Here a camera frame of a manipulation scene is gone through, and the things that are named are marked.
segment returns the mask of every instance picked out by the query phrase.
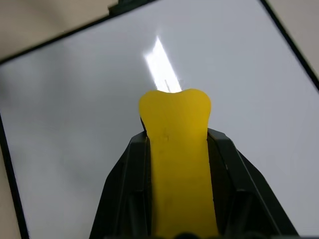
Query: beige surface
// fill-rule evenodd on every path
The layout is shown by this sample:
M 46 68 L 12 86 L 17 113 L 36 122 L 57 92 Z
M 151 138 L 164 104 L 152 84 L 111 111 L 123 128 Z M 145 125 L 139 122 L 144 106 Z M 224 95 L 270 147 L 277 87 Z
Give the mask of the beige surface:
M 319 0 L 268 1 L 318 76 Z
M 0 59 L 108 14 L 117 0 L 0 0 Z M 319 73 L 319 0 L 269 0 Z M 0 158 L 0 238 L 19 238 Z
M 18 239 L 21 238 L 19 227 L 1 150 L 0 153 L 0 238 Z
M 118 0 L 0 0 L 0 59 L 108 15 Z

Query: black plastic frame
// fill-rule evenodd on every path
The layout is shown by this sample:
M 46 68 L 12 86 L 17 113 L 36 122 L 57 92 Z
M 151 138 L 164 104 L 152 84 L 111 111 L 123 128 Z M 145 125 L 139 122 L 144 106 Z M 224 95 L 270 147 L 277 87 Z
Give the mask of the black plastic frame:
M 29 52 L 32 52 L 34 50 L 45 47 L 46 45 L 49 45 L 49 44 L 54 43 L 56 41 L 62 40 L 68 36 L 76 34 L 77 32 L 80 32 L 80 31 L 85 30 L 91 26 L 94 26 L 94 25 L 97 25 L 99 23 L 110 20 L 113 17 L 122 15 L 126 12 L 134 10 L 140 6 L 143 6 L 143 5 L 148 4 L 150 2 L 153 2 L 153 1 L 156 1 L 156 0 L 119 1 L 119 5 L 116 5 L 116 6 L 109 9 L 110 14 L 108 16 L 102 17 L 102 18 L 100 18 L 94 22 L 91 22 L 87 25 L 84 25 L 76 30 L 64 33 L 58 37 L 55 37 L 55 38 L 48 40 L 48 41 L 45 41 L 45 42 L 43 42 L 39 45 L 36 45 L 34 47 L 25 49 L 19 53 L 16 53 L 16 54 L 13 54 L 13 55 L 8 56 L 6 58 L 0 59 L 0 66 L 9 62 L 10 60 L 16 59 L 16 58 L 23 56 Z M 296 46 L 296 44 L 294 43 L 292 38 L 289 36 L 288 32 L 286 31 L 286 29 L 284 28 L 284 26 L 282 25 L 282 23 L 280 22 L 280 20 L 276 16 L 276 14 L 274 13 L 273 9 L 268 4 L 267 0 L 259 0 L 259 1 L 260 1 L 261 5 L 265 8 L 265 10 L 267 11 L 269 16 L 271 17 L 273 23 L 276 25 L 276 27 L 278 28 L 278 30 L 280 31 L 280 33 L 282 34 L 282 36 L 286 40 L 286 42 L 290 46 L 291 50 L 294 52 L 296 58 L 298 59 L 298 61 L 302 65 L 304 71 L 308 74 L 312 83 L 314 84 L 314 86 L 317 88 L 317 90 L 319 92 L 319 80 L 318 80 L 315 72 L 312 70 L 312 68 L 308 64 L 307 60 L 304 58 L 303 54 L 300 52 L 300 50 L 298 49 L 298 47 Z M 4 132 L 1 116 L 0 116 L 0 147 L 2 150 L 4 166 L 6 169 L 7 178 L 8 178 L 11 194 L 12 194 L 13 204 L 14 204 L 14 208 L 15 208 L 15 213 L 16 213 L 16 217 L 17 217 L 17 221 L 18 221 L 18 226 L 19 226 L 21 238 L 28 239 L 29 238 L 28 230 L 27 230 L 27 226 L 26 226 L 26 222 L 25 222 L 25 217 L 23 214 L 21 199 L 19 196 L 19 191 L 18 191 L 16 180 L 15 180 L 15 175 L 14 175 L 14 170 L 13 170 L 13 166 L 12 166 L 12 162 L 11 162 L 9 147 L 8 147 L 7 140 L 5 137 L 5 132 Z
M 207 147 L 217 228 L 225 238 L 297 231 L 264 176 L 224 133 L 208 128 Z M 151 145 L 146 131 L 132 137 L 108 175 L 90 239 L 152 235 Z

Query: yellow plastic pry tool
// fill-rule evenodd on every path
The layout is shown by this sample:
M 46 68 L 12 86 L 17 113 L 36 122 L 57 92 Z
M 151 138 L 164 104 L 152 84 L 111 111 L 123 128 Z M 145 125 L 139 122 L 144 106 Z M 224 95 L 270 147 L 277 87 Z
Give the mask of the yellow plastic pry tool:
M 217 236 L 207 148 L 209 97 L 195 89 L 151 91 L 139 107 L 151 143 L 152 235 Z

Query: table surface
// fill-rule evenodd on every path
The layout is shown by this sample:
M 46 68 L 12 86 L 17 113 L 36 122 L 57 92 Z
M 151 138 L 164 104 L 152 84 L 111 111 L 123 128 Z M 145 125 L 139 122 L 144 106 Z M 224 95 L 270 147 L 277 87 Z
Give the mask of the table surface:
M 29 235 L 88 238 L 105 179 L 143 130 L 138 100 L 197 88 L 209 127 L 319 234 L 319 94 L 257 0 L 159 0 L 0 66 L 0 111 Z

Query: black border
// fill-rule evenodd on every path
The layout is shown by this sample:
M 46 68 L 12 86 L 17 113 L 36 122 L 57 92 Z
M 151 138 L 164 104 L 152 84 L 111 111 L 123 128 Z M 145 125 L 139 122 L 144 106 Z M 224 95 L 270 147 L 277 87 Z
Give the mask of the black border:
M 18 222 L 19 230 L 20 230 L 20 235 L 22 239 L 28 239 L 29 233 L 26 226 L 26 222 L 25 222 L 25 217 L 24 217 L 24 213 L 22 209 L 18 186 L 15 180 L 8 143 L 5 138 L 1 115 L 0 115 L 0 147 L 2 150 L 4 166 L 5 166 L 6 175 L 7 175 L 10 190 L 11 190 L 11 195 L 12 195 L 13 205 L 15 209 L 16 219 Z
M 54 43 L 56 41 L 59 41 L 63 38 L 66 38 L 68 36 L 71 36 L 77 32 L 80 32 L 82 30 L 85 30 L 91 26 L 97 25 L 99 23 L 102 23 L 106 20 L 112 19 L 113 17 L 122 15 L 126 12 L 129 12 L 131 10 L 134 10 L 140 6 L 143 6 L 145 4 L 148 4 L 150 2 L 153 2 L 156 0 L 137 0 L 137 1 L 128 1 L 125 3 L 121 3 L 121 0 L 119 0 L 119 4 L 109 8 L 109 15 L 102 17 L 94 22 L 91 22 L 87 25 L 84 25 L 78 29 L 75 29 L 73 31 L 64 33 L 58 37 L 52 38 L 46 42 L 43 42 L 37 46 L 25 49 L 17 54 L 8 56 L 4 59 L 0 60 L 0 65 L 5 64 L 6 62 L 13 60 L 19 56 L 23 56 L 31 51 L 40 49 L 46 45 L 49 45 L 51 43 Z M 286 29 L 283 27 L 282 23 L 279 21 L 279 19 L 277 18 L 277 16 L 275 15 L 273 9 L 270 7 L 270 5 L 268 4 L 267 0 L 259 0 L 261 5 L 265 8 L 265 10 L 267 11 L 267 13 L 269 14 L 269 16 L 271 17 L 273 23 L 277 26 L 278 30 L 280 31 L 280 33 L 282 34 L 282 36 L 284 37 L 284 39 L 287 41 L 288 45 L 290 46 L 291 50 L 294 52 L 295 56 L 297 57 L 297 59 L 299 60 L 300 64 L 302 65 L 302 67 L 304 68 L 304 71 L 308 74 L 309 78 L 311 79 L 312 83 L 314 84 L 314 86 L 317 88 L 318 92 L 319 92 L 319 80 L 315 74 L 315 72 L 312 70 L 312 68 L 309 66 L 307 60 L 304 58 L 304 56 L 302 55 L 302 53 L 300 52 L 300 50 L 298 49 L 298 47 L 296 46 L 296 44 L 294 43 L 294 41 L 292 40 L 292 38 L 289 36 L 288 32 L 286 31 Z M 19 196 L 19 191 L 18 191 L 18 187 L 17 187 L 17 183 L 15 180 L 15 175 L 14 175 L 14 170 L 13 170 L 13 166 L 12 166 L 12 162 L 11 162 L 11 157 L 10 157 L 10 152 L 9 152 L 9 148 L 8 148 L 8 144 L 7 144 L 7 140 L 5 137 L 5 132 L 4 132 L 4 128 L 3 128 L 3 123 L 2 123 L 2 119 L 0 116 L 0 147 L 2 150 L 2 155 L 3 155 L 3 160 L 4 160 L 4 166 L 5 166 L 5 170 L 7 173 L 7 177 L 8 177 L 8 182 L 9 182 L 9 186 L 10 186 L 10 190 L 11 190 L 11 194 L 12 194 L 12 199 L 13 199 L 13 204 L 14 204 L 14 208 L 15 208 L 15 213 L 16 213 L 16 217 L 17 217 L 17 221 L 18 221 L 18 226 L 19 226 L 19 230 L 20 230 L 20 235 L 22 239 L 28 239 L 29 235 L 28 235 L 28 230 L 27 230 L 27 226 L 26 226 L 26 222 L 25 222 L 25 217 L 23 214 L 23 209 L 22 209 L 22 204 L 21 204 L 21 200 L 20 200 L 20 196 Z
M 309 78 L 311 79 L 314 86 L 317 88 L 317 90 L 319 92 L 319 80 L 318 80 L 315 72 L 312 70 L 311 66 L 309 65 L 309 63 L 307 62 L 307 60 L 305 59 L 305 57 L 303 56 L 303 54 L 301 53 L 299 48 L 296 46 L 293 39 L 289 36 L 287 30 L 284 28 L 283 24 L 281 23 L 281 21 L 278 19 L 278 17 L 274 13 L 273 9 L 268 4 L 268 1 L 267 0 L 259 0 L 259 1 L 264 6 L 266 11 L 268 12 L 269 16 L 273 20 L 273 23 L 277 26 L 278 30 L 280 31 L 280 33 L 282 34 L 284 39 L 287 41 L 291 50 L 294 52 L 294 54 L 296 55 L 300 64 L 304 68 L 304 71 L 308 74 Z

